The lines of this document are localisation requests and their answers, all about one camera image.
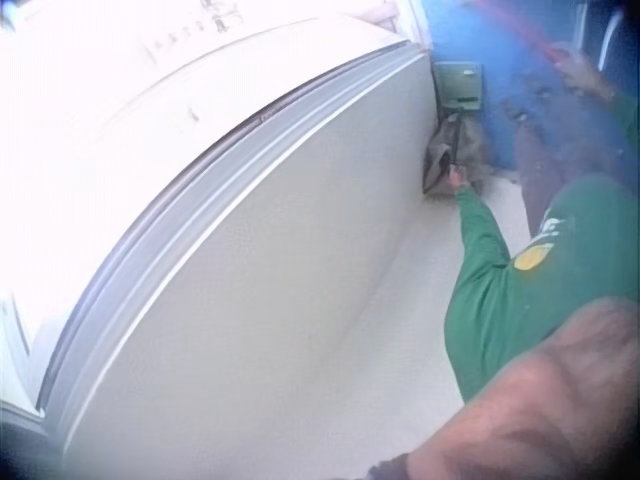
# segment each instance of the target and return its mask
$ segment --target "hand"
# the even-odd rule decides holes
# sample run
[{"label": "hand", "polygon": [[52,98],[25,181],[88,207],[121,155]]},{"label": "hand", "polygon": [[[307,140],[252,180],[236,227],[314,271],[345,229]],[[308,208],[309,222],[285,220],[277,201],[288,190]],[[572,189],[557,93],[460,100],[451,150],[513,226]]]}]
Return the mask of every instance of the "hand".
[{"label": "hand", "polygon": [[449,166],[449,176],[447,178],[449,180],[449,185],[455,192],[457,192],[461,187],[468,187],[469,180],[467,180],[467,169],[460,165],[451,165]]},{"label": "hand", "polygon": [[595,95],[607,102],[613,99],[615,91],[582,52],[566,42],[555,43],[553,48],[565,54],[565,58],[556,63],[555,67],[564,77],[567,87]]}]

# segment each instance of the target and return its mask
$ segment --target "white floor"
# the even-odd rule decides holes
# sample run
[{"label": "white floor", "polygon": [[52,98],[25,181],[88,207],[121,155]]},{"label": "white floor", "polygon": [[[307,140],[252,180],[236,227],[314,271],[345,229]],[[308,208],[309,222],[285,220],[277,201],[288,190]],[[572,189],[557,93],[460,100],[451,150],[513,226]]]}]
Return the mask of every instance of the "white floor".
[{"label": "white floor", "polygon": [[[520,188],[494,177],[483,196],[511,253],[523,249],[529,236]],[[459,229],[453,200],[423,202],[339,353],[301,392],[287,422],[229,462],[228,478],[360,478],[415,448],[461,408],[443,335],[462,262]]]}]

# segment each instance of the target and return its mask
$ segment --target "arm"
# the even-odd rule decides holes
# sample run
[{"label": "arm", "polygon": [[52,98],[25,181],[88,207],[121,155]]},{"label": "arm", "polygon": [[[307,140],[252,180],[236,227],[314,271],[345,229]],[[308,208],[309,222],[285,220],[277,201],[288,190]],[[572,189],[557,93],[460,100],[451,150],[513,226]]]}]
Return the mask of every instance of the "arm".
[{"label": "arm", "polygon": [[585,307],[411,453],[408,478],[602,474],[637,425],[638,350],[637,306]]},{"label": "arm", "polygon": [[616,121],[623,128],[625,136],[634,151],[638,151],[638,100],[617,91],[604,76],[596,70],[589,59],[580,51],[565,43],[555,48],[565,54],[565,58],[555,67],[563,75],[569,88],[592,95],[609,107]]},{"label": "arm", "polygon": [[496,268],[504,268],[511,257],[491,210],[471,189],[461,167],[452,167],[449,182],[460,206],[464,260],[458,285]]}]

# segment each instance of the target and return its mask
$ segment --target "blue wall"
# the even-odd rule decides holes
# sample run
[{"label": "blue wall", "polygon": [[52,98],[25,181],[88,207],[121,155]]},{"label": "blue wall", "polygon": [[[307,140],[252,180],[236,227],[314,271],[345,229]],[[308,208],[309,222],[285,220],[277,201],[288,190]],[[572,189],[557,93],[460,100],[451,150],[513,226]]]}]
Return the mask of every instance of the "blue wall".
[{"label": "blue wall", "polygon": [[[570,41],[575,23],[575,0],[490,0],[505,8],[549,43]],[[553,88],[562,82],[553,66],[522,37],[478,7],[458,6],[457,0],[422,0],[433,38],[435,61],[468,60],[484,68],[484,104],[480,114],[485,125],[494,164],[513,169],[513,125],[505,117],[501,102],[507,98],[529,107],[521,74],[535,72]],[[610,76],[637,95],[637,38],[626,38],[626,61],[612,62]],[[629,64],[635,67],[630,71]]]}]

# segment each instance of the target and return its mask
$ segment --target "leg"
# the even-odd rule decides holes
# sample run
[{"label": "leg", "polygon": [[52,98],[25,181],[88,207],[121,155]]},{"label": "leg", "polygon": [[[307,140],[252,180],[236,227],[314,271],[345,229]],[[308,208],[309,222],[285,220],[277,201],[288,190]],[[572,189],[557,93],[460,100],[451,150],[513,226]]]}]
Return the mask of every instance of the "leg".
[{"label": "leg", "polygon": [[514,155],[520,174],[529,233],[533,236],[538,231],[551,200],[565,182],[540,135],[527,120],[521,121],[516,129]]}]

